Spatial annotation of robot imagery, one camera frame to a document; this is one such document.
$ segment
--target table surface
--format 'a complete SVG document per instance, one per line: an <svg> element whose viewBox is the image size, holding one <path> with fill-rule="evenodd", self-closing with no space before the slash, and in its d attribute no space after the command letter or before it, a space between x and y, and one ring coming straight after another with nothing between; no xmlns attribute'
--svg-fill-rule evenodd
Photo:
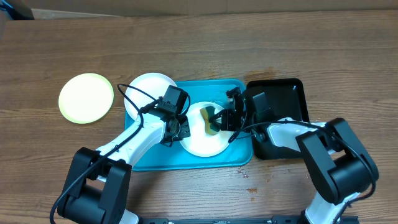
<svg viewBox="0 0 398 224"><path fill-rule="evenodd" d="M147 72L299 78L311 120L345 118L378 165L374 196L345 214L398 222L398 11L8 22L0 43L1 223L47 223L74 153L123 130L116 88L98 122L73 124L59 112L62 86L86 72L114 86ZM243 169L249 178L237 167L133 172L127 208L173 219L269 217L299 214L315 193L301 159L253 157Z"/></svg>

